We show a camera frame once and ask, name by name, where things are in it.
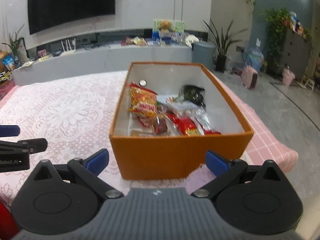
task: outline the power outlet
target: power outlet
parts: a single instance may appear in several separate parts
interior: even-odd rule
[[[243,52],[244,51],[244,47],[236,46],[236,51],[237,52]]]

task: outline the blue gripper pad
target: blue gripper pad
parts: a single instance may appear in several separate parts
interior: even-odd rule
[[[0,137],[13,137],[20,134],[18,125],[0,125]]]
[[[218,177],[229,170],[232,162],[220,156],[215,151],[210,150],[205,154],[205,164],[208,169]]]
[[[109,152],[107,149],[101,149],[84,160],[85,168],[96,176],[98,176],[108,164]]]

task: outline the open box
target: open box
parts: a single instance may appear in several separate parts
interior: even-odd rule
[[[147,81],[158,95],[176,95],[181,86],[205,89],[204,102],[212,127],[221,134],[176,137],[130,137],[130,83]],[[204,163],[207,150],[239,158],[253,130],[215,76],[197,63],[133,62],[129,68],[110,130],[113,152],[124,179],[178,179]]]

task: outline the bottle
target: bottle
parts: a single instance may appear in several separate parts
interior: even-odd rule
[[[257,39],[256,47],[248,49],[247,58],[245,59],[245,66],[253,67],[257,72],[260,72],[262,67],[264,56],[260,51],[261,41]]]

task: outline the television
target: television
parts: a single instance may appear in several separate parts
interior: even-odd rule
[[[115,0],[28,0],[30,34],[66,22],[114,14]]]

